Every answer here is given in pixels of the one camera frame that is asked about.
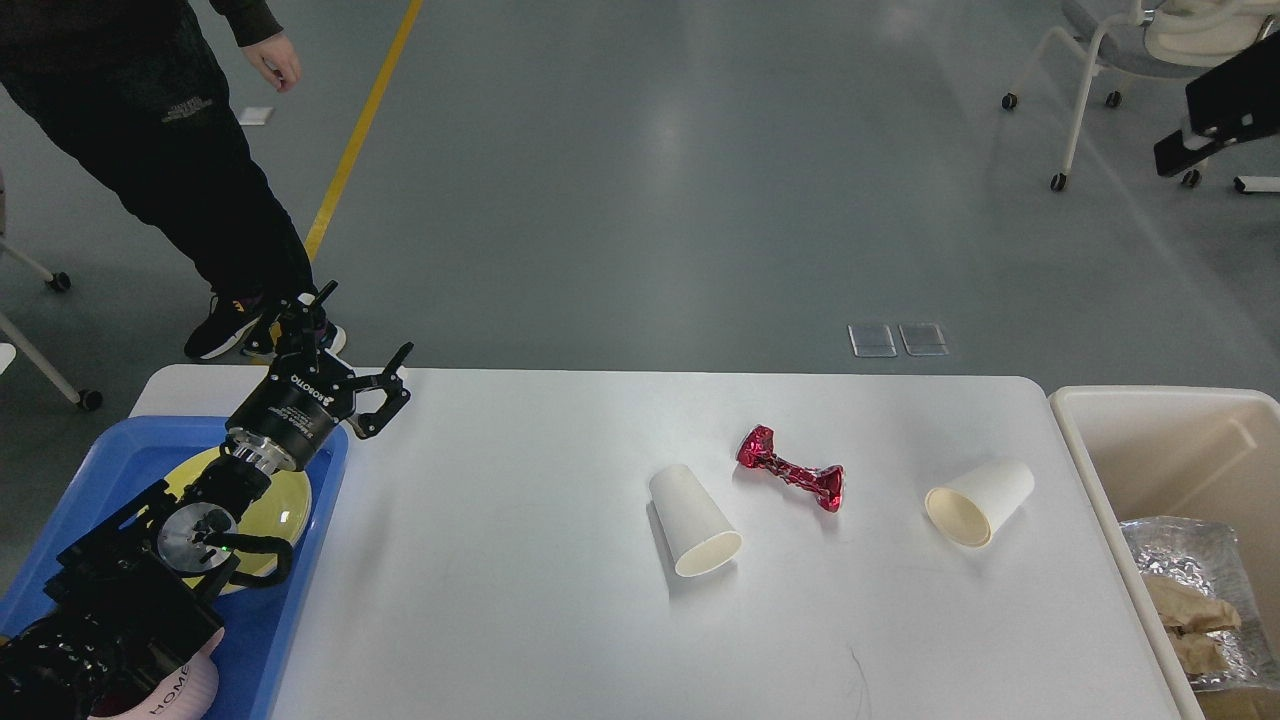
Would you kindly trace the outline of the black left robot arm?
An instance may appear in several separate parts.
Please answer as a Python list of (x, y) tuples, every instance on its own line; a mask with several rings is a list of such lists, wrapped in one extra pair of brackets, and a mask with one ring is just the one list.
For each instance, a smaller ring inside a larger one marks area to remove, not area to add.
[(189, 700), (191, 671), (225, 626), (214, 607), (221, 591), (288, 580), (294, 546), (247, 533), (244, 512), (339, 424), (374, 437), (410, 401), (399, 369), (411, 343), (369, 375), (320, 347), (332, 291), (283, 302), (268, 374), (195, 480), (179, 491), (155, 480), (58, 555), (44, 587), (51, 611), (3, 646), (5, 719), (101, 716), (172, 688)]

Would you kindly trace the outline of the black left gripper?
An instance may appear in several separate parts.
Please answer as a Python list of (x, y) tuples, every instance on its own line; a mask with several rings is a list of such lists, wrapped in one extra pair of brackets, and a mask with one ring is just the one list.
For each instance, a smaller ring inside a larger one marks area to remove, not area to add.
[[(276, 464), (280, 469), (305, 469), (343, 420), (358, 438), (378, 436), (411, 398), (401, 368), (413, 342), (403, 343), (381, 372), (369, 375), (355, 375), (351, 365), (325, 351), (323, 304), (337, 287), (337, 281), (329, 281), (316, 293), (264, 304), (239, 350), (273, 364), (227, 420), (227, 439), (271, 448), (283, 456)], [(383, 392), (383, 404), (353, 414), (355, 395), (369, 391)]]

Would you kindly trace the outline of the person's bare hand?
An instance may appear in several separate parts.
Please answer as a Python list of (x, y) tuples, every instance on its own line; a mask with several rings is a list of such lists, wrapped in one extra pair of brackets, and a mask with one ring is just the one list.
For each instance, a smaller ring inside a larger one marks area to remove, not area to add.
[(276, 32), (239, 50), (276, 92), (287, 94), (300, 82), (300, 55), (285, 32)]

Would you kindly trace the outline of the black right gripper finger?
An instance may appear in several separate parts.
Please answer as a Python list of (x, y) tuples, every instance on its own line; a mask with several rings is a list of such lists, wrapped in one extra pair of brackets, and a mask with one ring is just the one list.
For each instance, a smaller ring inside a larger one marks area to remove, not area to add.
[(1239, 143), (1279, 129), (1279, 37), (1268, 36), (1185, 88), (1187, 118), (1155, 147), (1155, 168), (1172, 177)]

